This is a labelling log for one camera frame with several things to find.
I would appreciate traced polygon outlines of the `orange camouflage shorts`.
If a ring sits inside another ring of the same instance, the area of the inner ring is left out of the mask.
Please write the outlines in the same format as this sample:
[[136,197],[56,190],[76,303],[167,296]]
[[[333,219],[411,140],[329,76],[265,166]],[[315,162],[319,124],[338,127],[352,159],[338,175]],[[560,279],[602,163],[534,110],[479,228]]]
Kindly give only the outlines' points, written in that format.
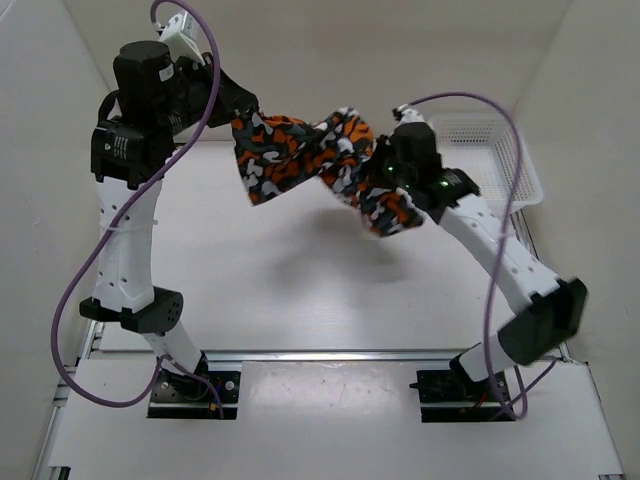
[[374,178],[376,139],[352,107],[314,124],[253,109],[233,119],[231,131],[239,176],[254,206],[316,178],[378,237],[424,223],[406,193]]

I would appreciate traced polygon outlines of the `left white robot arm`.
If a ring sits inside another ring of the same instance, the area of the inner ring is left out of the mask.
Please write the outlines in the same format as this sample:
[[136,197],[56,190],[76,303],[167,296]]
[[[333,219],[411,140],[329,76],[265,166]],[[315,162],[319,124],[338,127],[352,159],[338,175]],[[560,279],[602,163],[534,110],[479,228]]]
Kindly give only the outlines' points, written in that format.
[[170,159],[179,151],[175,136],[221,126],[255,99],[221,70],[213,51],[173,58],[164,43],[137,41],[120,49],[113,70],[117,88],[102,101],[91,138],[105,241],[93,293],[79,311],[141,335],[163,369],[176,375],[177,391],[198,400],[210,377],[180,322],[184,297],[152,281],[155,210]]

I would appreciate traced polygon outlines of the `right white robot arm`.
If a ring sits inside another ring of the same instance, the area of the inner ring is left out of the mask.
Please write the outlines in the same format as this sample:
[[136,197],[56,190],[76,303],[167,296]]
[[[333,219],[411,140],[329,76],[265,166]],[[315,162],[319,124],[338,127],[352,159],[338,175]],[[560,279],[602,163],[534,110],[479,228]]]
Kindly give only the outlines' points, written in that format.
[[458,240],[490,274],[513,318],[450,363],[449,387],[460,399],[480,393],[490,373],[527,366],[579,330],[588,295],[579,279],[561,279],[512,235],[462,170],[446,168],[429,124],[415,110],[397,111],[393,133],[378,140],[376,179],[407,193],[411,206]]

